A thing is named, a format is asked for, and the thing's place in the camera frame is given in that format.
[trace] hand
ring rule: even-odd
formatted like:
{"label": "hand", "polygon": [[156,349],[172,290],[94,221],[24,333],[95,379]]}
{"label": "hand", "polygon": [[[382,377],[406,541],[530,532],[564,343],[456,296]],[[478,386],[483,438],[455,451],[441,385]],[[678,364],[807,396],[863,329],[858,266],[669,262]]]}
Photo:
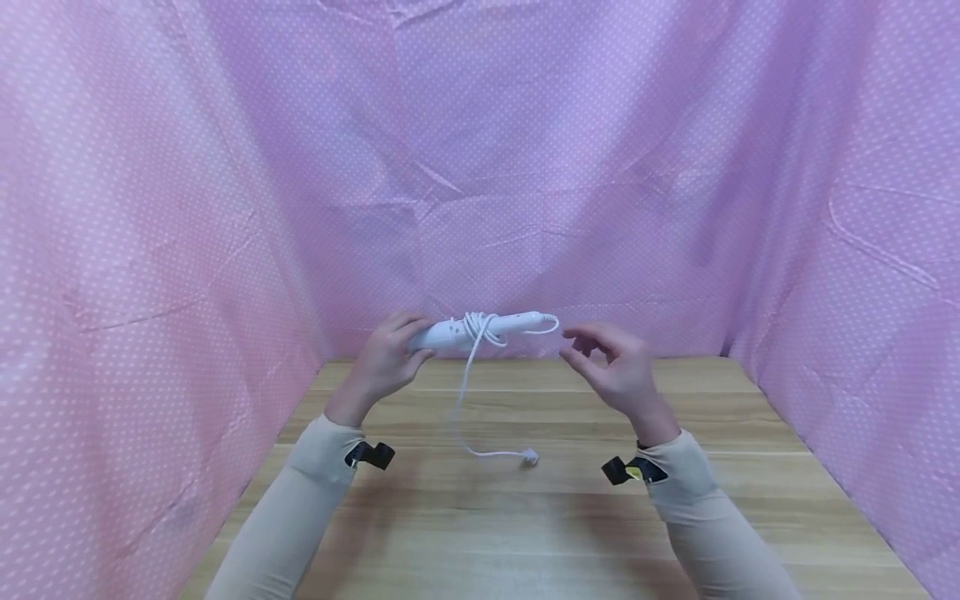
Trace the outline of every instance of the hand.
{"label": "hand", "polygon": [[[562,358],[583,376],[608,406],[626,415],[640,445],[652,447],[675,440],[680,426],[657,391],[653,359],[646,342],[607,323],[587,322],[564,330],[572,348]],[[606,368],[589,359],[594,350],[607,357]]]}
{"label": "hand", "polygon": [[374,404],[413,381],[433,350],[423,348],[411,354],[407,342],[433,323],[411,312],[394,313],[381,323],[327,403],[326,417],[341,425],[359,427]]}

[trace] power strip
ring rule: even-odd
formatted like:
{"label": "power strip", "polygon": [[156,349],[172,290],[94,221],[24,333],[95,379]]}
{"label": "power strip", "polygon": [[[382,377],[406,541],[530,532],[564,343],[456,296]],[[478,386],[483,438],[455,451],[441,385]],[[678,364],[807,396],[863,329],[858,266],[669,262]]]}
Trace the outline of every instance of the power strip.
{"label": "power strip", "polygon": [[[548,329],[534,329],[534,327],[552,323]],[[457,436],[460,445],[473,456],[519,456],[523,462],[528,465],[535,465],[540,460],[540,456],[533,448],[527,448],[522,452],[513,452],[501,450],[495,452],[477,452],[464,441],[464,436],[460,431],[459,420],[460,411],[464,403],[464,395],[467,393],[467,382],[470,375],[470,366],[473,364],[473,358],[476,356],[480,343],[487,340],[490,344],[505,348],[507,341],[502,336],[507,333],[523,333],[527,335],[542,335],[552,333],[560,327],[560,320],[554,315],[526,312],[516,315],[507,315],[501,317],[494,314],[485,313],[467,313],[459,321],[450,319],[430,327],[429,329],[415,335],[407,343],[407,349],[416,351],[420,348],[457,348],[462,351],[469,350],[470,355],[467,358],[467,366],[464,368],[464,380],[460,384],[460,394],[457,396],[457,405],[450,415],[450,422],[453,425],[453,431]]]}

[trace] pink curtain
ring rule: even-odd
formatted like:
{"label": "pink curtain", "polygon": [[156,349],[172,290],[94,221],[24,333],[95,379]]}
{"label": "pink curtain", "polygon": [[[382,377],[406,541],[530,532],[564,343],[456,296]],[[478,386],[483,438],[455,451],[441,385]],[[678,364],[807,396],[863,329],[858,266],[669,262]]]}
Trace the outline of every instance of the pink curtain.
{"label": "pink curtain", "polygon": [[0,596],[175,597],[399,306],[733,356],[960,594],[956,2],[11,0],[0,28]]}

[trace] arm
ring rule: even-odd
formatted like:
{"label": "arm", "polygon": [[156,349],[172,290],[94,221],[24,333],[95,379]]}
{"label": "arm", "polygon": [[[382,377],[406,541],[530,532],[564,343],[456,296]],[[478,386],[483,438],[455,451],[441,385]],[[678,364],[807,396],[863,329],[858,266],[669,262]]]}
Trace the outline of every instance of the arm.
{"label": "arm", "polygon": [[412,313],[383,322],[364,345],[324,414],[300,435],[280,474],[230,545],[207,600],[288,600],[313,560],[334,510],[353,481],[344,460],[363,440],[373,405],[404,387],[432,356],[406,343],[433,323]]}
{"label": "arm", "polygon": [[230,545],[209,600],[293,598],[353,481],[344,457],[361,440],[360,429],[327,417],[310,423]]}
{"label": "arm", "polygon": [[717,486],[707,455],[684,431],[642,456],[667,478],[648,484],[670,545],[705,599],[800,598],[777,556]]}
{"label": "arm", "polygon": [[[682,431],[657,392],[646,344],[602,323],[571,327],[572,348],[564,360],[587,380],[611,408],[634,426],[646,458],[666,473],[648,484],[650,497],[677,559],[702,598],[708,600],[791,600],[800,594],[776,555],[756,534],[713,478],[707,455]],[[600,350],[604,368],[589,360]]]}

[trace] pink backdrop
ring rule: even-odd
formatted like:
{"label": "pink backdrop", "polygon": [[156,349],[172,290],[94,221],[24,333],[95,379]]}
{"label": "pink backdrop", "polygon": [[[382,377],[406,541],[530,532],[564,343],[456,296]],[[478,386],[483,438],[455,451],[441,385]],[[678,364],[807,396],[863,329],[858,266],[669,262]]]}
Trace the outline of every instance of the pink backdrop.
{"label": "pink backdrop", "polygon": [[960,595],[956,2],[8,0],[0,28],[3,598],[176,596],[316,369],[401,305],[735,357]]}

